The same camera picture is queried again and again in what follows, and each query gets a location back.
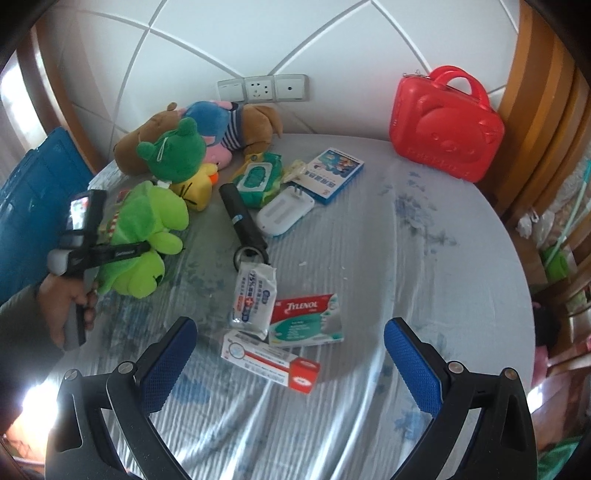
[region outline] camera screen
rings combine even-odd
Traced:
[[[88,209],[88,197],[76,199],[70,204],[70,216],[68,218],[68,230],[83,230],[85,226],[86,210]]]

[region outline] red suitcase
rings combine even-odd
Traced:
[[[471,94],[447,85],[460,77],[470,83]],[[445,65],[429,77],[411,75],[398,84],[390,140],[396,152],[409,160],[477,182],[504,133],[482,84],[458,67]]]

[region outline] white tiled wall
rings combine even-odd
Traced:
[[[455,64],[498,106],[519,0],[61,0],[48,13],[70,99],[105,157],[168,103],[231,77],[305,73],[287,132],[382,138],[403,73]]]

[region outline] striped shirt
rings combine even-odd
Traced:
[[[242,107],[243,105],[237,103],[232,104],[228,129],[222,138],[222,145],[230,151],[240,150],[244,147],[244,139],[242,138]]]

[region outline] switch plate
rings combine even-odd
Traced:
[[[248,77],[244,79],[246,101],[249,103],[273,102],[275,100],[273,77]]]
[[[304,102],[307,99],[307,75],[275,75],[275,100],[277,102]]]
[[[217,91],[220,94],[220,100],[228,102],[243,102],[246,98],[244,79],[222,80],[217,83]]]

